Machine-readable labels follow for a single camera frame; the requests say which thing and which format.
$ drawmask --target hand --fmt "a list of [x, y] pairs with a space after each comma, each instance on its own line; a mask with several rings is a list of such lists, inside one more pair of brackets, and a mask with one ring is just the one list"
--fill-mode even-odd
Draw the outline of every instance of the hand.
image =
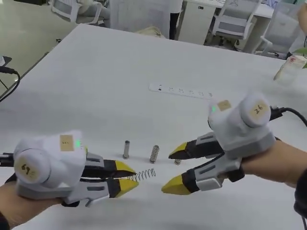
[[296, 187], [298, 178], [307, 169], [307, 153], [276, 141], [266, 152], [243, 159], [242, 167], [246, 174]]
[[9, 182], [0, 187], [0, 212], [11, 229], [26, 223], [50, 206], [62, 203], [58, 198], [31, 200], [20, 197], [16, 194], [15, 184], [16, 182]]

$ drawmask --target gray floor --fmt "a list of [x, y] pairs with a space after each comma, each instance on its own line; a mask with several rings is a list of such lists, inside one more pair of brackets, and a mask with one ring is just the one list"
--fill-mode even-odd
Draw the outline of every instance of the gray floor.
[[[52, 14], [49, 6], [0, 0], [0, 55], [11, 57], [8, 67], [22, 75], [74, 27]], [[8, 87], [15, 82], [9, 74], [0, 73], [0, 79]], [[0, 95], [5, 90], [0, 84]]]

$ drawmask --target small metal part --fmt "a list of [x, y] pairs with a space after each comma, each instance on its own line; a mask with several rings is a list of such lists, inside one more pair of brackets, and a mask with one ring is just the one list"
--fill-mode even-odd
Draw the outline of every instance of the small metal part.
[[124, 159], [128, 159], [129, 158], [129, 145], [130, 145], [130, 141], [126, 140], [125, 141], [124, 154], [123, 154], [123, 158]]
[[149, 159], [151, 164], [155, 163], [155, 161], [157, 160], [159, 150], [160, 150], [159, 146], [155, 145], [153, 147], [152, 154]]
[[181, 164], [181, 160], [176, 159], [176, 160], [174, 160], [174, 163], [175, 163], [175, 165], [180, 165]]

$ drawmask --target handwritten label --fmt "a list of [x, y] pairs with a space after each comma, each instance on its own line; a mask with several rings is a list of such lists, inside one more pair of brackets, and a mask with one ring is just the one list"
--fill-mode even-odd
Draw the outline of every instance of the handwritten label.
[[268, 111], [268, 109], [268, 105], [263, 100], [260, 100], [254, 105], [254, 107], [252, 107], [249, 114], [253, 118], [259, 119]]
[[60, 135], [59, 145], [62, 152], [74, 151], [72, 135]]
[[219, 107], [219, 109], [221, 111], [224, 111], [226, 109], [230, 109], [231, 108], [231, 104], [228, 100], [225, 100], [225, 101], [221, 101], [217, 104], [217, 106]]
[[24, 157], [21, 157], [15, 164], [14, 169], [22, 174], [29, 181], [35, 181], [38, 177], [37, 169], [29, 165]]

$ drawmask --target power strip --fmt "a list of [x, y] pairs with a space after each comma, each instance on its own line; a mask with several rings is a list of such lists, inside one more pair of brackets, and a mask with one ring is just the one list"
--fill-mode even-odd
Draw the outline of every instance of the power strip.
[[205, 91], [202, 90], [192, 90], [183, 87], [176, 88], [173, 86], [168, 86], [164, 84], [155, 84], [155, 83], [150, 83], [148, 85], [148, 89], [153, 92], [164, 92], [164, 93], [170, 93], [186, 97], [201, 98], [201, 99], [208, 99], [209, 95], [211, 95], [205, 93]]

